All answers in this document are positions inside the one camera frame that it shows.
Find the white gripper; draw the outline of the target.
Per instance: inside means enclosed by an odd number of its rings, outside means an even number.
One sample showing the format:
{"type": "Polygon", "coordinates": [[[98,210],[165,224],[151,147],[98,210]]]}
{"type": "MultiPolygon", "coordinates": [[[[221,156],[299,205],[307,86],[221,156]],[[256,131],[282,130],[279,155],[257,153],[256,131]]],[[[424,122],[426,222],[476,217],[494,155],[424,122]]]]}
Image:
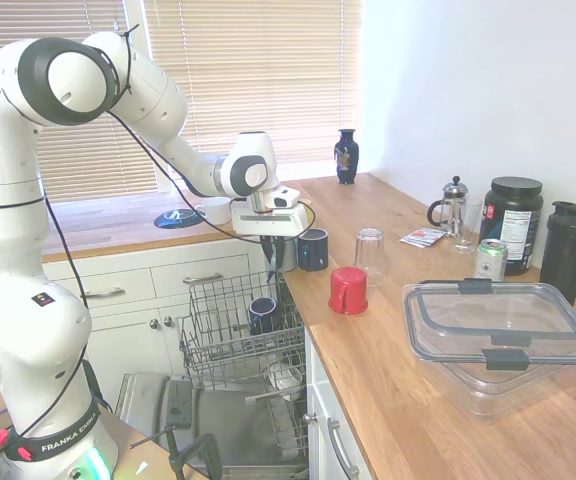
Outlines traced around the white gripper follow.
{"type": "Polygon", "coordinates": [[[237,234],[261,236],[261,247],[266,262],[269,266],[273,266],[274,256],[276,272],[282,270],[285,258],[283,237],[298,236],[309,225],[306,208],[302,204],[288,209],[272,210],[270,213],[257,213],[247,201],[234,201],[231,204],[231,215],[232,226],[237,234]]]}

